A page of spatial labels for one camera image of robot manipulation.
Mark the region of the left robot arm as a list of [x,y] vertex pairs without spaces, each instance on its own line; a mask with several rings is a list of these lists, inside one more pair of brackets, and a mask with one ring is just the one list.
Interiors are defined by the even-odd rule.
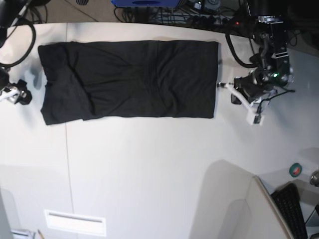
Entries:
[[249,64],[240,60],[230,32],[225,33],[235,61],[250,69],[250,72],[246,77],[234,78],[232,83],[219,82],[217,87],[231,93],[233,104],[244,106],[247,110],[246,121],[250,125],[261,125],[264,120],[263,112],[270,101],[291,92],[288,85],[294,76],[287,51],[287,9],[286,0],[245,0],[240,6],[242,15],[236,15],[229,21],[229,25],[241,21],[247,23],[250,43],[255,42],[259,46]]

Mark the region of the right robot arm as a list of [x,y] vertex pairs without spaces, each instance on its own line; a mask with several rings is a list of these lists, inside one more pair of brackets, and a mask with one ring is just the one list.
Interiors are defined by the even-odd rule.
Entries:
[[0,2],[0,46],[3,47],[16,28],[27,25],[31,29],[31,42],[27,51],[13,63],[0,64],[0,100],[7,100],[12,104],[28,105],[32,94],[27,88],[27,82],[20,79],[16,83],[9,80],[9,70],[22,63],[31,53],[36,40],[36,30],[33,23],[26,19],[25,14],[30,0],[2,0]]

